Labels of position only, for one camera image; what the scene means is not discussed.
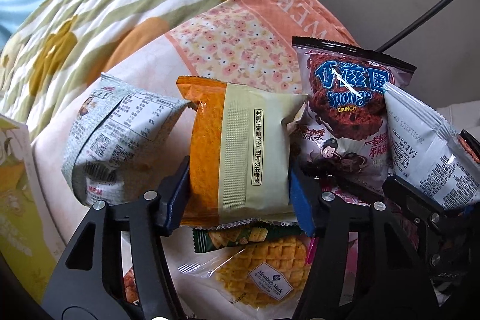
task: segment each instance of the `waffle cookie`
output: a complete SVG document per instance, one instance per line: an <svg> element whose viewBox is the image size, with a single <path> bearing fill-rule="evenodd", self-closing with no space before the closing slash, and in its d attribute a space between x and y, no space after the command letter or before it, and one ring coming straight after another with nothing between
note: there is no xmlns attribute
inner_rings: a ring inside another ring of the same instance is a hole
<svg viewBox="0 0 480 320"><path fill-rule="evenodd" d="M310 271L310 265L305 264L306 256L306 248L296 236L249 245L218 268L215 278L236 302L255 308L276 305L303 290ZM249 276L249 272L264 262L280 271L293 287L281 300L262 292Z"/></svg>

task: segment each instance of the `metal pin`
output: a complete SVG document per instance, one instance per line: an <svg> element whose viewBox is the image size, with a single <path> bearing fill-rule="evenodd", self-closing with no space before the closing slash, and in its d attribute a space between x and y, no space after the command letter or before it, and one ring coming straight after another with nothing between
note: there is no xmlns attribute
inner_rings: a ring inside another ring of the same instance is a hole
<svg viewBox="0 0 480 320"><path fill-rule="evenodd" d="M325 201L333 201L335 199L335 194L330 193L329 191L326 191L325 193L322 193L322 198Z"/></svg>
<svg viewBox="0 0 480 320"><path fill-rule="evenodd" d="M436 266L437 264L440 263L440 255L439 254L433 254L430 259L430 263L432 266Z"/></svg>
<svg viewBox="0 0 480 320"><path fill-rule="evenodd" d="M147 201L155 199L156 197L157 197L157 192L153 190L150 190L143 195L143 198L145 198Z"/></svg>
<svg viewBox="0 0 480 320"><path fill-rule="evenodd" d="M96 211L99 211L100 209L103 209L105 207L105 201L99 200L93 204L93 208Z"/></svg>
<svg viewBox="0 0 480 320"><path fill-rule="evenodd" d="M374 208L378 211L384 211L387 207L383 202L377 201L373 204Z"/></svg>
<svg viewBox="0 0 480 320"><path fill-rule="evenodd" d="M438 223L438 221L440 221L440 216L438 215L438 213L433 213L430 216L430 219L431 219L432 223L436 224L436 223Z"/></svg>

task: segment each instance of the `striped quilt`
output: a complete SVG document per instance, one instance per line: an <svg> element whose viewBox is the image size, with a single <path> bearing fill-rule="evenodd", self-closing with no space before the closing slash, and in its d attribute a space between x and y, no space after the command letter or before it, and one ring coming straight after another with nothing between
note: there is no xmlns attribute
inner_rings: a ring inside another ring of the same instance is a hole
<svg viewBox="0 0 480 320"><path fill-rule="evenodd" d="M101 72L223 1L47 0L2 51L0 113L34 139Z"/></svg>

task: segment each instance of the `barcode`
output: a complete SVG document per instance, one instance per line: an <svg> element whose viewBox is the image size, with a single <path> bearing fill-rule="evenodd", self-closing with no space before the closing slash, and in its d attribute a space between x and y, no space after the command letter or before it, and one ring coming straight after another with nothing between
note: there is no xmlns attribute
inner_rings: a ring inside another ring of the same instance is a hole
<svg viewBox="0 0 480 320"><path fill-rule="evenodd" d="M101 163L86 162L83 166L83 171L92 179L115 183L117 181L117 175L115 171L110 171L107 167Z"/></svg>
<svg viewBox="0 0 480 320"><path fill-rule="evenodd" d="M90 149L97 154L99 158L103 157L105 150L110 144L110 139L106 137L104 134L100 133L99 136L95 139L95 141L90 146Z"/></svg>
<svg viewBox="0 0 480 320"><path fill-rule="evenodd" d="M134 154L126 151L122 146L115 145L115 149L112 152L112 156L109 160L109 164L119 167L123 162L134 157Z"/></svg>

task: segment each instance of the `green snack package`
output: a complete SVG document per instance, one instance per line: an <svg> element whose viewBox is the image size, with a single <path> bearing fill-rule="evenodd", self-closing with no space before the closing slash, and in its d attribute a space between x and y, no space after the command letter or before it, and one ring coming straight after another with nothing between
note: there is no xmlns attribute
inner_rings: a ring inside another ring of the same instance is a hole
<svg viewBox="0 0 480 320"><path fill-rule="evenodd" d="M193 245L196 253L219 250L223 247L244 246L262 241L272 241L285 236L300 235L299 226L276 226L268 223L252 223L226 229L193 229Z"/></svg>

